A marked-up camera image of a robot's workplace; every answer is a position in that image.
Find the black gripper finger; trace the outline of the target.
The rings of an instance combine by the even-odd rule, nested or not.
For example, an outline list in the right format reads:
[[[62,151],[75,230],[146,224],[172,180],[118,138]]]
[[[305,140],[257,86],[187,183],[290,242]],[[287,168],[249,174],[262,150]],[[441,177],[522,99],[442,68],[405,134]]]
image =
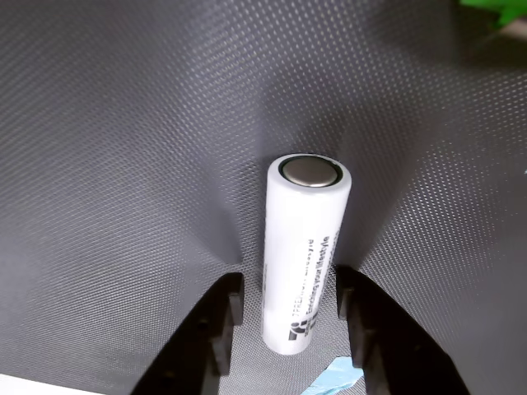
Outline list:
[[[337,267],[336,296],[368,394],[469,393],[450,356],[369,277]]]
[[[229,272],[205,292],[135,385],[136,395],[219,393],[243,323],[244,276]]]

